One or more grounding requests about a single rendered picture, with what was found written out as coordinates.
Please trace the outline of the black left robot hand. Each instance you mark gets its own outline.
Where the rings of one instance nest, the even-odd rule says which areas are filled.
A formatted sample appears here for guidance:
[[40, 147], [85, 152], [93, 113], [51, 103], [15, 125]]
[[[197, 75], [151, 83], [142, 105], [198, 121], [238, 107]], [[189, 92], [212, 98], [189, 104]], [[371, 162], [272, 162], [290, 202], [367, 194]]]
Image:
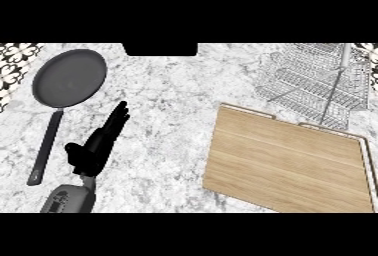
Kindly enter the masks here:
[[83, 145], [70, 142], [65, 145], [68, 163], [74, 166], [73, 173], [96, 177], [104, 170], [111, 155], [114, 143], [130, 119], [127, 102], [117, 105], [107, 122], [92, 133]]

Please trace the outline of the wooden tray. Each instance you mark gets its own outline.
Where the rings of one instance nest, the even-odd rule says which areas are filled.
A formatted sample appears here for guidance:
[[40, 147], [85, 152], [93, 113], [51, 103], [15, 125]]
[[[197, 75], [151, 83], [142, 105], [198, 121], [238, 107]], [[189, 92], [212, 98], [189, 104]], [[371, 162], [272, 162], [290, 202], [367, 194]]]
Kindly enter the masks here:
[[278, 212], [378, 213], [368, 139], [223, 103], [203, 187]]

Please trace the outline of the dark grey frying pan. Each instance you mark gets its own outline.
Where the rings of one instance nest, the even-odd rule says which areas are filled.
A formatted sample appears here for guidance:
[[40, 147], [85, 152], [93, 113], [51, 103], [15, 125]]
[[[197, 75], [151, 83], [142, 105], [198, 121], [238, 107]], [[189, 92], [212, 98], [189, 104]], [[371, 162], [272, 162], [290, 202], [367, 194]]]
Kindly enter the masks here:
[[64, 109], [85, 102], [105, 82], [108, 67], [102, 55], [90, 49], [74, 49], [56, 55], [42, 66], [33, 80], [33, 96], [55, 109], [27, 185], [42, 184]]

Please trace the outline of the black appliance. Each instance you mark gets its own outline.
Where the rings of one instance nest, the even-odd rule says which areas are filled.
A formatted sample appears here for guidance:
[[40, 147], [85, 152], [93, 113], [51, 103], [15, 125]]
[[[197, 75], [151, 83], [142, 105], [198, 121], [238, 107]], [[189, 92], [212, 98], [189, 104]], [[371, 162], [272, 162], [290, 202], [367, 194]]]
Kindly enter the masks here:
[[197, 43], [124, 43], [124, 51], [130, 56], [195, 56]]

